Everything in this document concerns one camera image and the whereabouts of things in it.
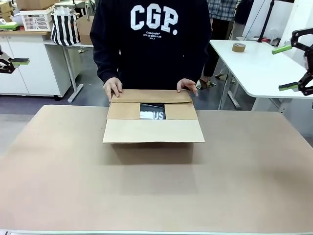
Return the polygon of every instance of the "plaid shirt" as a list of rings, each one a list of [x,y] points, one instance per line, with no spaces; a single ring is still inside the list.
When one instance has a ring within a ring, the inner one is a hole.
[[[232,21],[237,0],[209,0],[208,3],[211,19]]]

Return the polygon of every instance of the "black and white striped bag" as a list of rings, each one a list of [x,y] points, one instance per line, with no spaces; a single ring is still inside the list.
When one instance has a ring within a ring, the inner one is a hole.
[[[80,42],[76,16],[57,16],[51,14],[53,26],[51,31],[51,40],[58,45],[70,46]]]

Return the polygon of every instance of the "white storage crate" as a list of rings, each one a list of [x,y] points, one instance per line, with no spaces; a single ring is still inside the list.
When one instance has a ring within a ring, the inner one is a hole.
[[[52,7],[47,10],[20,11],[25,31],[51,32],[52,30]]]

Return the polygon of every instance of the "floor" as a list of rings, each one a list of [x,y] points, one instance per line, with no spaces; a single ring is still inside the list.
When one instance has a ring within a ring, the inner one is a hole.
[[[72,89],[66,93],[61,101],[54,101],[50,97],[0,95],[0,156],[43,105],[109,105],[108,99],[102,91],[103,83],[96,74],[97,67],[92,59],[92,51],[89,50],[82,53],[81,59],[83,68],[81,74],[76,79],[76,83],[83,83],[84,88],[71,104],[67,102],[67,98],[72,94]],[[220,71],[221,66],[222,64],[219,62],[216,73]],[[212,80],[217,83],[217,86],[199,91],[199,96],[193,97],[196,109],[216,110],[218,108],[224,82],[215,78]],[[254,98],[248,96],[241,88],[239,88],[236,98],[243,110],[251,110]],[[229,98],[226,101],[225,109],[234,110],[234,106]]]

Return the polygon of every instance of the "person's right hand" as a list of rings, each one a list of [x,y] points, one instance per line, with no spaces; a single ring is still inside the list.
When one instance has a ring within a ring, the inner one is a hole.
[[[111,94],[112,90],[114,91],[116,97],[119,97],[119,94],[123,93],[122,85],[123,84],[117,77],[112,77],[106,81],[106,83],[103,86],[103,90],[107,94],[109,102],[111,102],[112,100],[112,94]]]

